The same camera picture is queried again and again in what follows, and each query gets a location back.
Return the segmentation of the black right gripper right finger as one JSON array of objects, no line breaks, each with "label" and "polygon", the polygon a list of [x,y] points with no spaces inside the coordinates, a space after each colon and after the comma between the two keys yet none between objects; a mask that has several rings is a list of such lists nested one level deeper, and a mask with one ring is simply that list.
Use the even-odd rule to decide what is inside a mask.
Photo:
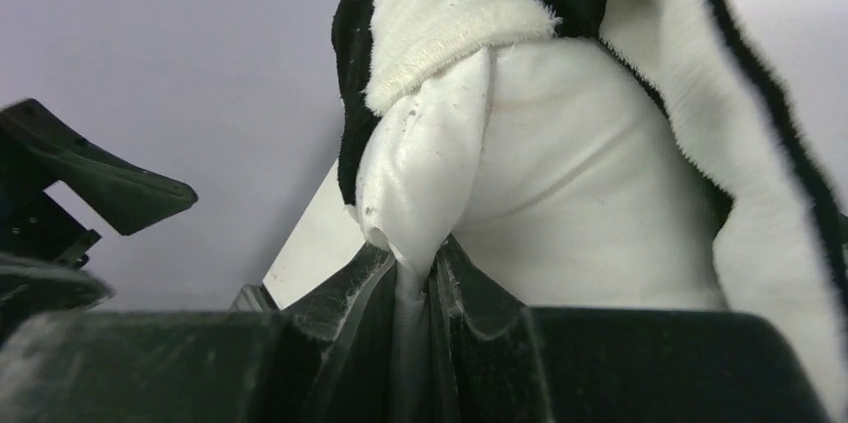
[{"label": "black right gripper right finger", "polygon": [[727,312],[534,307],[455,240],[429,279],[436,422],[824,422],[767,322]]}]

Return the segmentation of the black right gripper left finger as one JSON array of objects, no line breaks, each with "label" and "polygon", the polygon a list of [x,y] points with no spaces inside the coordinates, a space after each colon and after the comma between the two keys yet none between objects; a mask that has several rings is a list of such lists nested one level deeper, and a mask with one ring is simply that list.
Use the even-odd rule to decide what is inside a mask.
[{"label": "black right gripper left finger", "polygon": [[363,247],[280,311],[54,312],[1,351],[5,422],[382,422],[395,268]]}]

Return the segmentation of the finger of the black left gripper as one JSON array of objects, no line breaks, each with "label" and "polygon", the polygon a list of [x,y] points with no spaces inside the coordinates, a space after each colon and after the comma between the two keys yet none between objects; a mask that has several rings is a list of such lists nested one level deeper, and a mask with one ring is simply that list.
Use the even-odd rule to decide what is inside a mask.
[{"label": "finger of the black left gripper", "polygon": [[85,270],[2,255],[1,340],[36,314],[89,309],[113,296],[107,283]]},{"label": "finger of the black left gripper", "polygon": [[188,184],[103,150],[35,99],[3,109],[1,130],[123,236],[184,212],[198,201]]}]

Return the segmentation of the white pillow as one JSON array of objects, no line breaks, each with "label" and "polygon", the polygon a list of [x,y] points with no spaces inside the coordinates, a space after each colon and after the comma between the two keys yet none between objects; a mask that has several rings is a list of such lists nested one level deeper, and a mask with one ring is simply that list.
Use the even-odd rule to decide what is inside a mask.
[{"label": "white pillow", "polygon": [[449,237],[531,304],[725,307],[705,183],[587,40],[485,46],[425,77],[371,135],[350,211],[398,265],[393,422],[426,408],[425,286]]}]

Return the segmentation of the black white striped pillowcase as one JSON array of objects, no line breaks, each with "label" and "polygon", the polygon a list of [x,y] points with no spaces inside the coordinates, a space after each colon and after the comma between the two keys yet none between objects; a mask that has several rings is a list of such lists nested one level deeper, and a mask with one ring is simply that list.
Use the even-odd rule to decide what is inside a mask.
[{"label": "black white striped pillowcase", "polygon": [[425,77],[485,46],[598,44],[657,106],[706,185],[725,299],[715,310],[773,324],[829,419],[846,420],[837,200],[791,99],[727,0],[340,0],[331,36],[344,104],[338,184],[349,211],[371,135]]}]

